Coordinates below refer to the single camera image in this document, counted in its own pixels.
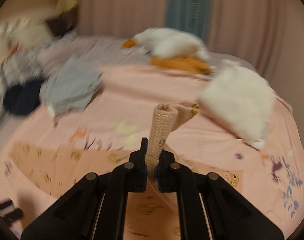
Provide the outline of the peach cartoon print pants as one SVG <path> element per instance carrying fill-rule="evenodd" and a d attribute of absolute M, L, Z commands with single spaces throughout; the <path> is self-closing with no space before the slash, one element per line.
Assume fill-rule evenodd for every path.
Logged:
<path fill-rule="evenodd" d="M 161 193 L 157 182 L 157 165 L 171 132 L 200 112 L 199 105 L 184 101 L 161 103 L 154 108 L 145 155 L 147 189 L 131 193 L 127 203 L 124 239 L 180 239 L 179 215 L 175 193 Z"/>

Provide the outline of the pink printed bed sheet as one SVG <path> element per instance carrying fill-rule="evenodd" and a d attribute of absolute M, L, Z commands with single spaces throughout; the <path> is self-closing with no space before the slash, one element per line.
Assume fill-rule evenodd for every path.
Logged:
<path fill-rule="evenodd" d="M 85 110 L 53 119 L 46 106 L 11 118 L 0 132 L 0 201 L 24 212 L 20 235 L 87 172 L 104 174 L 127 161 L 148 137 L 157 105 L 197 102 L 202 77 L 149 66 L 110 37 L 61 40 L 28 51 L 46 74 L 69 59 L 102 71 L 103 84 Z M 218 172 L 288 237 L 304 220 L 304 150 L 291 107 L 279 96 L 265 145 L 257 150 L 202 113 L 170 133 L 166 148 L 194 172 Z"/>

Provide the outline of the grey blue folded garment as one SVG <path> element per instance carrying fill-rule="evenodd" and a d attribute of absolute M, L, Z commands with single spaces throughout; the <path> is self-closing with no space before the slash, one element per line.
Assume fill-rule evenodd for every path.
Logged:
<path fill-rule="evenodd" d="M 83 111 L 101 87 L 101 75 L 101 71 L 72 56 L 41 85 L 40 101 L 53 119 L 70 111 Z"/>

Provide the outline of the white goose plush toy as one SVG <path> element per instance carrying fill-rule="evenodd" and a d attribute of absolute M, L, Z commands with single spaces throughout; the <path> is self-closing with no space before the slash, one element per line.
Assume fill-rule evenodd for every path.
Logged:
<path fill-rule="evenodd" d="M 204 41 L 194 34 L 173 28 L 148 28 L 123 43 L 123 48 L 139 46 L 152 56 L 150 63 L 169 69 L 181 69 L 193 74 L 213 72 L 207 65 L 211 58 Z"/>

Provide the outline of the dark navy garment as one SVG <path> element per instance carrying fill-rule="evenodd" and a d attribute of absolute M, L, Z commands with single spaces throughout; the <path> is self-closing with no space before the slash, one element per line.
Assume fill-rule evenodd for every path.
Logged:
<path fill-rule="evenodd" d="M 8 88 L 2 102 L 4 109 L 19 116 L 31 114 L 40 105 L 39 93 L 45 80 L 38 77 Z"/>

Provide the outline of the plaid grey white blanket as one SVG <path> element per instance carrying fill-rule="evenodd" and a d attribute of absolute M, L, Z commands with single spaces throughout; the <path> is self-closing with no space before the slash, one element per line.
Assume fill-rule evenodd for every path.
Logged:
<path fill-rule="evenodd" d="M 46 79 L 37 59 L 37 51 L 34 50 L 16 53 L 0 67 L 0 125 L 6 113 L 9 113 L 2 105 L 6 90 L 38 77 Z"/>

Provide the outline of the teal curtain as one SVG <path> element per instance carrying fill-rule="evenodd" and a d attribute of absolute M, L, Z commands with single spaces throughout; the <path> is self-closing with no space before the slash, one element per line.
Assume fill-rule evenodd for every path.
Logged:
<path fill-rule="evenodd" d="M 207 40 L 211 0 L 168 0 L 165 26 Z"/>

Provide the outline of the pink curtain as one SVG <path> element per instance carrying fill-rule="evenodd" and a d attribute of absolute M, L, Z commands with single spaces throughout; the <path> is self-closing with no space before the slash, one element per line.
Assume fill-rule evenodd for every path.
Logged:
<path fill-rule="evenodd" d="M 80 0 L 82 34 L 132 37 L 166 27 L 168 0 Z M 304 74 L 304 0 L 211 0 L 209 49 L 251 63 L 268 79 Z"/>

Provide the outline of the beige pillow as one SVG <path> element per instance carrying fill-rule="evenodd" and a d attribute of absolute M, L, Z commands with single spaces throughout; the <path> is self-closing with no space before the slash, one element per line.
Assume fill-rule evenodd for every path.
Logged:
<path fill-rule="evenodd" d="M 54 35 L 45 22 L 28 17 L 4 22 L 0 26 L 0 64 L 20 49 L 30 49 L 53 39 Z"/>

